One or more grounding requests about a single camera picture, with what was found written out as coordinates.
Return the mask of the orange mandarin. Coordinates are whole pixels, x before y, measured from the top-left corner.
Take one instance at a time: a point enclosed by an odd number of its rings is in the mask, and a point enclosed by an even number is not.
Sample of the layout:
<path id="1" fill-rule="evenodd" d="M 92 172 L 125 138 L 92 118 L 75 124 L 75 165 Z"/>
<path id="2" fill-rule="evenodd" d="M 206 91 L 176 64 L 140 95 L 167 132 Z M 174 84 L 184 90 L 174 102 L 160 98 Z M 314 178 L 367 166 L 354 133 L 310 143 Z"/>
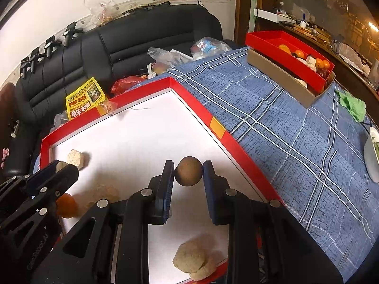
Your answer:
<path id="1" fill-rule="evenodd" d="M 76 217 L 78 214 L 78 205 L 74 197 L 70 194 L 63 194 L 56 201 L 57 215 L 64 219 L 70 219 Z"/>

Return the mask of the brown round longan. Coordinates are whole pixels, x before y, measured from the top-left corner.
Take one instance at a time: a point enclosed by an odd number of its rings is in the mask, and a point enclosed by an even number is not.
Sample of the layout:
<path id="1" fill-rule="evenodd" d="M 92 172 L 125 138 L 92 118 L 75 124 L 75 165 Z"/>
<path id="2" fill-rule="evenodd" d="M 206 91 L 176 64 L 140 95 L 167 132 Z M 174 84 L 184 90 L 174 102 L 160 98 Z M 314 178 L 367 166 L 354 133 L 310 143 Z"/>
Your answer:
<path id="1" fill-rule="evenodd" d="M 184 157 L 175 169 L 175 179 L 181 186 L 194 186 L 202 178 L 203 166 L 193 156 Z"/>

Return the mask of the beige cake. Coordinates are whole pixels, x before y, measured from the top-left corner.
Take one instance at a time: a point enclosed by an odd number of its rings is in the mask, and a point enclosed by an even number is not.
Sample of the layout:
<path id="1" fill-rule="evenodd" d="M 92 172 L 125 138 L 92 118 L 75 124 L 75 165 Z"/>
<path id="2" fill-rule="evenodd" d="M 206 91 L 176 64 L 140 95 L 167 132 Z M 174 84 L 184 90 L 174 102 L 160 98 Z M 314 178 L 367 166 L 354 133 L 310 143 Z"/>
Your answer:
<path id="1" fill-rule="evenodd" d="M 68 165 L 67 162 L 58 162 L 55 167 L 55 172 L 57 173 L 58 171 L 62 170 L 67 165 Z"/>

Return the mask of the beige cake chunk small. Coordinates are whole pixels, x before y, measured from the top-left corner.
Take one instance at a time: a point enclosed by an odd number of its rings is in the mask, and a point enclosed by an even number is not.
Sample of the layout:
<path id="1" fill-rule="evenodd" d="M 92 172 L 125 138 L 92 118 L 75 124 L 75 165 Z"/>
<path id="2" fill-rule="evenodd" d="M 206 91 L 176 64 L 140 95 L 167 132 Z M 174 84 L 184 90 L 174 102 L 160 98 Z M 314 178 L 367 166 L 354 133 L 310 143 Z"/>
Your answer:
<path id="1" fill-rule="evenodd" d="M 81 170 L 85 165 L 85 155 L 75 149 L 72 149 L 67 156 L 68 164 L 74 165 Z"/>

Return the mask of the beige cake chunk large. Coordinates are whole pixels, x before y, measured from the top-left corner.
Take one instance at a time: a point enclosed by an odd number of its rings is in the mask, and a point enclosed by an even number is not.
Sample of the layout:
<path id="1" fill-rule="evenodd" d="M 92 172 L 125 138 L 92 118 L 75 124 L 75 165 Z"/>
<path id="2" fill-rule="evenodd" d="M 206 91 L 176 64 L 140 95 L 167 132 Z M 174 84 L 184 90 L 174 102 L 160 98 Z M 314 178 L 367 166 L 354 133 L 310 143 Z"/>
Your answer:
<path id="1" fill-rule="evenodd" d="M 172 260 L 173 265 L 182 272 L 197 272 L 206 260 L 206 253 L 195 240 L 179 246 Z"/>

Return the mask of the white cake block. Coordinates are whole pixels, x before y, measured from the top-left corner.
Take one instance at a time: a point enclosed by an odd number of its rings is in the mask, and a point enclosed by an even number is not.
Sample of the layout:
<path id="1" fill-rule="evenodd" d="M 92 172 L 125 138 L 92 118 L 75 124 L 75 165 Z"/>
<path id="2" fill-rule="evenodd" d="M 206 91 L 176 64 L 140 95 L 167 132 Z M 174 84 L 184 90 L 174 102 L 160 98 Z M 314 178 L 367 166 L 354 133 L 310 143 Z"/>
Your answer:
<path id="1" fill-rule="evenodd" d="M 204 265 L 198 271 L 190 272 L 189 276 L 193 281 L 201 281 L 211 276 L 216 272 L 216 270 L 216 263 L 214 263 L 213 260 L 209 259 L 204 262 Z"/>

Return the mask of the red tray white inside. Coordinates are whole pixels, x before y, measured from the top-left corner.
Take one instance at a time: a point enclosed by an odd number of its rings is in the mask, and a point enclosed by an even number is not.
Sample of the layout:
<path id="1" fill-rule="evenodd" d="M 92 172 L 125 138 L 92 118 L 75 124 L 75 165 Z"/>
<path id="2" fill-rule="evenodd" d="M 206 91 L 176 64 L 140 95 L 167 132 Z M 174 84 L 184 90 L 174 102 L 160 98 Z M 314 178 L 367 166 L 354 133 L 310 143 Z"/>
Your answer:
<path id="1" fill-rule="evenodd" d="M 256 201 L 278 194 L 262 171 L 218 119 L 171 77 L 152 81 L 113 99 L 117 108 L 102 108 L 61 126 L 42 141 L 40 166 L 65 161 L 68 153 L 84 153 L 86 164 L 70 187 L 81 210 L 99 198 L 98 186 L 126 199 L 162 173 L 167 160 L 178 164 L 186 156 L 211 161 L 215 173 L 231 188 Z M 227 270 L 228 228 L 209 217 L 203 183 L 173 186 L 171 216 L 163 226 L 148 229 L 151 283 L 189 283 L 190 277 L 173 266 L 178 247 L 198 238 L 217 262 L 208 282 Z"/>

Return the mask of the blue plaid tablecloth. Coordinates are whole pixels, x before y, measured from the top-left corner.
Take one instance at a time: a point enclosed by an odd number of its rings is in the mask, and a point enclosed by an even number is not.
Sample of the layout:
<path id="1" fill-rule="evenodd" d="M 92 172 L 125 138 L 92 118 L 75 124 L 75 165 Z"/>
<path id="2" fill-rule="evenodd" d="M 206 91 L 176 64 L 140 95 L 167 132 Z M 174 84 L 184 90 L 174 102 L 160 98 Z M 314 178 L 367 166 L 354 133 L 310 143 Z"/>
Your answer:
<path id="1" fill-rule="evenodd" d="M 378 184 L 364 163 L 367 123 L 331 87 L 309 108 L 248 64 L 241 48 L 170 69 L 260 168 L 344 280 L 378 239 Z"/>

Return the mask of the red plastic bag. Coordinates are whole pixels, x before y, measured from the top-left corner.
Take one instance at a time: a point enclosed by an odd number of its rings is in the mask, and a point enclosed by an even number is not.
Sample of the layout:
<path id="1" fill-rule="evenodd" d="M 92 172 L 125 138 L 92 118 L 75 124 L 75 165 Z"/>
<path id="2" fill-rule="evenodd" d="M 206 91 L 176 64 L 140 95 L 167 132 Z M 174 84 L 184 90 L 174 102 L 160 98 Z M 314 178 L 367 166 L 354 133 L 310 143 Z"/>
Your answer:
<path id="1" fill-rule="evenodd" d="M 114 84 L 110 88 L 110 93 L 113 96 L 118 96 L 118 95 L 123 94 L 124 92 L 128 91 L 129 89 L 131 89 L 135 85 L 146 81 L 147 79 L 148 78 L 146 75 L 128 76 L 126 78 L 118 79 L 117 81 L 114 82 Z"/>

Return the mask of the brown cardboard box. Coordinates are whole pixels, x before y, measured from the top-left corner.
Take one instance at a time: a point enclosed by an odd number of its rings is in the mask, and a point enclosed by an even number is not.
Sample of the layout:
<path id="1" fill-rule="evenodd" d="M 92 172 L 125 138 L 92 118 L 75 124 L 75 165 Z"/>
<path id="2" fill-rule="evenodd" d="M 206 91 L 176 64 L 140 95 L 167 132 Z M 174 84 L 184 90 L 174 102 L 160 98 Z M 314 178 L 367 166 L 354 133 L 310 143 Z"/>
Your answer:
<path id="1" fill-rule="evenodd" d="M 316 100 L 325 94 L 335 79 L 335 73 L 331 72 L 326 81 L 325 89 L 320 94 L 317 94 L 309 89 L 309 84 L 305 87 L 302 83 L 300 83 L 299 78 L 292 76 L 289 72 L 280 68 L 280 66 L 276 65 L 253 49 L 248 50 L 247 62 L 278 83 L 304 108 L 311 107 Z"/>

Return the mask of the black leather sofa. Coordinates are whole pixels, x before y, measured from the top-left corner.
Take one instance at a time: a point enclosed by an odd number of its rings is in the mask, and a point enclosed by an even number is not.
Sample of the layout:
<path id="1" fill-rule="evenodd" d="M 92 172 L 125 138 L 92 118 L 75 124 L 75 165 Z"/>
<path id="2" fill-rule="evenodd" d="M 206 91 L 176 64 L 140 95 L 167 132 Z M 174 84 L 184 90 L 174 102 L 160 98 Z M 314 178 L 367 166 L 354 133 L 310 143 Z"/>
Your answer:
<path id="1" fill-rule="evenodd" d="M 19 131 L 10 141 L 10 154 L 1 162 L 6 178 L 32 173 L 57 114 L 66 109 L 65 98 L 87 80 L 95 78 L 107 95 L 118 79 L 143 74 L 153 62 L 149 48 L 174 49 L 189 55 L 204 38 L 222 40 L 219 20 L 203 6 L 162 4 L 139 10 L 74 38 L 57 48 L 51 58 L 15 85 Z"/>

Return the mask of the far red fruit box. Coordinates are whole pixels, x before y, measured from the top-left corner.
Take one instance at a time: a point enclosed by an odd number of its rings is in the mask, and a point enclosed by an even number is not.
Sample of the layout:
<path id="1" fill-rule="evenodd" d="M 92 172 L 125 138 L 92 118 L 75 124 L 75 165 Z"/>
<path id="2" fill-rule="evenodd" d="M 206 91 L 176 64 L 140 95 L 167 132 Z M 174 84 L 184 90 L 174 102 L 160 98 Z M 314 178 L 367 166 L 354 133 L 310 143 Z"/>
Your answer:
<path id="1" fill-rule="evenodd" d="M 295 74 L 316 93 L 322 93 L 334 64 L 300 39 L 284 31 L 249 32 L 245 44 Z"/>

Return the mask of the white bowl with greens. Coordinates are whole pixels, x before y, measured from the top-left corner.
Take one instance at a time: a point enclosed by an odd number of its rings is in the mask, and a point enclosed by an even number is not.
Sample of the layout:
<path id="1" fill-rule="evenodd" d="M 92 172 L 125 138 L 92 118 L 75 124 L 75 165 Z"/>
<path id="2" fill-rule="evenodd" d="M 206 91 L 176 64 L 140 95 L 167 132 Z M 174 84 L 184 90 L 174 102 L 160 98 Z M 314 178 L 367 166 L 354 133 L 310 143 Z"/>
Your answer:
<path id="1" fill-rule="evenodd" d="M 364 145 L 364 161 L 367 172 L 374 183 L 379 183 L 378 131 L 369 128 L 369 137 Z"/>

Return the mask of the green cloth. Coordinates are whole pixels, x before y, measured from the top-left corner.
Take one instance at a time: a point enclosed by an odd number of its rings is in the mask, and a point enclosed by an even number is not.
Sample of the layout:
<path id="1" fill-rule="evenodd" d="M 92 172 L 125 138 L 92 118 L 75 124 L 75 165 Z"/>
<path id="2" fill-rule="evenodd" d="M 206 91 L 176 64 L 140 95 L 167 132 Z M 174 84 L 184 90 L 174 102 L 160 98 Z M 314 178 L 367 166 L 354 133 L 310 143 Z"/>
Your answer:
<path id="1" fill-rule="evenodd" d="M 366 114 L 366 104 L 363 100 L 355 98 L 348 91 L 338 91 L 338 101 L 342 107 L 345 107 L 355 122 L 363 122 Z"/>

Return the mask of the wooden sideboard counter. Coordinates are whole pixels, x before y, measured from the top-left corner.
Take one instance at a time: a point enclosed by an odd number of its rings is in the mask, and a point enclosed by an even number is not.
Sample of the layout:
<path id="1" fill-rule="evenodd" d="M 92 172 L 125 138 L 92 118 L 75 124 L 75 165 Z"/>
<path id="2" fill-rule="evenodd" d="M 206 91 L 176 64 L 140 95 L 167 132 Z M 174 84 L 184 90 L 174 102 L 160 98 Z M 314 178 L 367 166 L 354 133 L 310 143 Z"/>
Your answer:
<path id="1" fill-rule="evenodd" d="M 332 58 L 339 83 L 349 89 L 351 93 L 358 94 L 358 97 L 363 100 L 378 103 L 378 88 L 369 80 L 369 72 L 373 69 L 373 63 L 345 43 L 341 35 L 333 37 L 324 28 L 310 23 L 303 28 L 299 21 L 259 8 L 253 9 L 253 16 L 258 19 L 256 30 L 284 31 Z"/>

